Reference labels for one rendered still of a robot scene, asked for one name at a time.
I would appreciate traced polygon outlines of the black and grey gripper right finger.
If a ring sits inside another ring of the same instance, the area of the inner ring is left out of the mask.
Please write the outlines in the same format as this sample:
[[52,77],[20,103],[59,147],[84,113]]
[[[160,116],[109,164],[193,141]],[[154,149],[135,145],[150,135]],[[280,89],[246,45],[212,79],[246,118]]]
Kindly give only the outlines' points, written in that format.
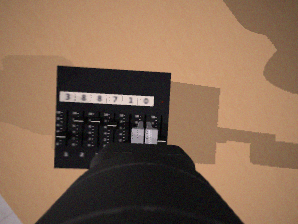
[[157,144],[158,129],[152,128],[151,122],[145,122],[144,144]]

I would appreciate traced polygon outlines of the black lighting desk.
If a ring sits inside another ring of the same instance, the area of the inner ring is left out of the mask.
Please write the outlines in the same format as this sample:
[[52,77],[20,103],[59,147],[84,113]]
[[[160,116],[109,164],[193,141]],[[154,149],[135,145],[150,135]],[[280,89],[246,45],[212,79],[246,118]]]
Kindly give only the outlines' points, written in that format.
[[139,121],[167,145],[170,86],[167,72],[57,65],[54,168],[90,169],[105,145],[131,143]]

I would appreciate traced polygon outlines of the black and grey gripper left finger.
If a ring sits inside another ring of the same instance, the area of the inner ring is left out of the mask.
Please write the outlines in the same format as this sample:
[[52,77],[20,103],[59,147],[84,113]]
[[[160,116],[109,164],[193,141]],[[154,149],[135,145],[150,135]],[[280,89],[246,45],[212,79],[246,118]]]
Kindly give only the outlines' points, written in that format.
[[131,143],[144,144],[145,122],[139,121],[138,127],[132,128]]

